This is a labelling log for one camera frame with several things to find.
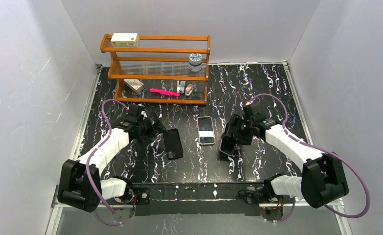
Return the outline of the black phone with light edge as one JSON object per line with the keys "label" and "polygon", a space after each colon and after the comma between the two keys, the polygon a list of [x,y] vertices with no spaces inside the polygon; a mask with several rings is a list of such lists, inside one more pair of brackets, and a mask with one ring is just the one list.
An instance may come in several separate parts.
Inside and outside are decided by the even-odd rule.
{"label": "black phone with light edge", "polygon": [[222,138],[219,150],[229,156],[232,156],[235,151],[236,141],[233,137]]}

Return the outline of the black phone case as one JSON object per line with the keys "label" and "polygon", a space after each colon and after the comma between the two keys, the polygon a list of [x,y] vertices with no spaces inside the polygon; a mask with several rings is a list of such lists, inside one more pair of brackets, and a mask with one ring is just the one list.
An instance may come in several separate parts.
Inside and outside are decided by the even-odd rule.
{"label": "black phone case", "polygon": [[162,135],[167,158],[169,160],[182,158],[184,156],[184,151],[178,129],[170,129]]}

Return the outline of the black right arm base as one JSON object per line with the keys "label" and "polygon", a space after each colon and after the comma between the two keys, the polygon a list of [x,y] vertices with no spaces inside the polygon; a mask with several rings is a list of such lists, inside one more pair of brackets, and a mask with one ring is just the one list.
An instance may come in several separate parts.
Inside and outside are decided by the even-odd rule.
{"label": "black right arm base", "polygon": [[265,185],[246,187],[238,191],[237,196],[248,205],[269,204],[269,206],[260,206],[261,216],[265,222],[272,224],[287,220],[292,215],[296,205],[296,198],[290,198],[291,207],[289,212],[285,214],[285,196],[273,193],[271,188]]}

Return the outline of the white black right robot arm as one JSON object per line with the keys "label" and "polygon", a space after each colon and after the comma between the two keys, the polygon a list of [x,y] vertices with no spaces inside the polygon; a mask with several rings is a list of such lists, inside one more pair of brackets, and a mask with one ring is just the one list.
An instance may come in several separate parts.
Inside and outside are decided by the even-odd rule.
{"label": "white black right robot arm", "polygon": [[233,114],[226,124],[220,151],[231,156],[237,145],[251,145],[253,137],[257,137],[277,148],[301,170],[300,177],[277,174],[265,179],[255,195],[262,200],[297,197],[319,208],[349,193],[339,159],[306,146],[301,139],[291,139],[282,122],[267,118],[259,104],[244,106],[243,112]]}

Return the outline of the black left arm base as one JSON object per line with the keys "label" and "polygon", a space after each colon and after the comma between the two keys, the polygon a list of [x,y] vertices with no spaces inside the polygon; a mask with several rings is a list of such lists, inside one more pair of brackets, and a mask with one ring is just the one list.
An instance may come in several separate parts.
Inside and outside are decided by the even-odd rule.
{"label": "black left arm base", "polygon": [[132,220],[136,215],[136,204],[138,202],[139,196],[143,199],[147,199],[148,195],[146,193],[140,194],[138,192],[134,191],[133,182],[125,177],[121,176],[114,176],[112,177],[113,180],[117,180],[117,185],[122,184],[121,182],[125,182],[125,188],[123,193],[120,193],[119,190],[117,190],[118,195],[113,197],[113,200],[116,201],[119,204],[122,205],[131,205],[132,208],[128,212],[128,218],[124,219],[122,212],[125,210],[125,208],[115,208],[115,214],[112,214],[112,217],[114,219],[114,222],[116,222],[119,225],[123,225],[127,223],[128,221]]}

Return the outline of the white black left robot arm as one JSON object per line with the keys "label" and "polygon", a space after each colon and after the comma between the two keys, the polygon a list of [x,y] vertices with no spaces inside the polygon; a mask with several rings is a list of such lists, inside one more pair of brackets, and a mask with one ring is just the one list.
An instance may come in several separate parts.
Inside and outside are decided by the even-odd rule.
{"label": "white black left robot arm", "polygon": [[168,130],[156,112],[147,114],[145,107],[130,105],[126,115],[111,123],[106,136],[77,160],[62,165],[57,200],[86,212],[93,212],[99,203],[116,197],[130,196],[128,179],[101,179],[101,174],[113,158],[132,141],[149,144]]}

